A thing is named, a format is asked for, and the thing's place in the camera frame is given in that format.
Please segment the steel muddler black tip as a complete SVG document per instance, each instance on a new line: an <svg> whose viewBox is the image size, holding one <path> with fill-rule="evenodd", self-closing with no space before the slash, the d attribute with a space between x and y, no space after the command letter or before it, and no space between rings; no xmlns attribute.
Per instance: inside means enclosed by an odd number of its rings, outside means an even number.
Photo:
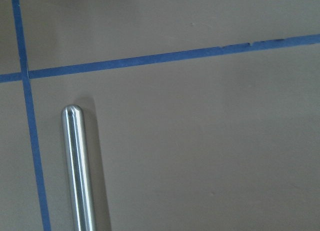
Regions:
<svg viewBox="0 0 320 231"><path fill-rule="evenodd" d="M61 120L74 230L95 231L97 227L83 110L75 104L67 105L62 109Z"/></svg>

